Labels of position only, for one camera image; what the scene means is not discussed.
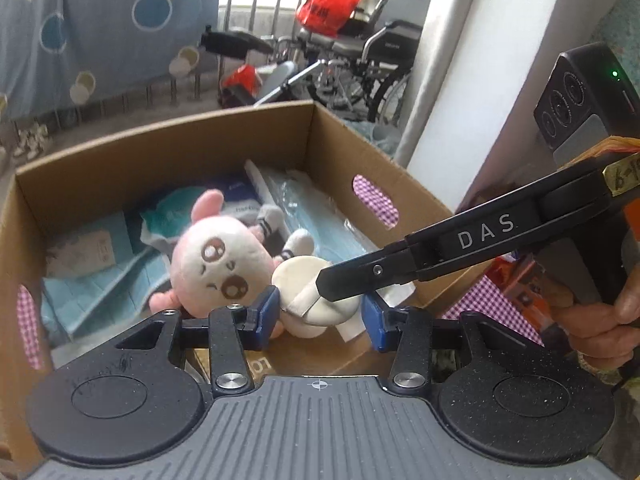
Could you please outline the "person's right hand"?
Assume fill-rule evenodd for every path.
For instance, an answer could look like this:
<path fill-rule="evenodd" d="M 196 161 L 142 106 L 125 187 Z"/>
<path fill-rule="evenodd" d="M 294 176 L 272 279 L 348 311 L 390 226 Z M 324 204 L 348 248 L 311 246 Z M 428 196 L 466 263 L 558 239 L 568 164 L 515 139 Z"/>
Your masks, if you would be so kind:
<path fill-rule="evenodd" d="M 639 345 L 639 266 L 629 274 L 614 304 L 578 304 L 568 287 L 543 276 L 541 290 L 552 318 L 570 346 L 598 370 L 614 370 L 634 356 Z"/>

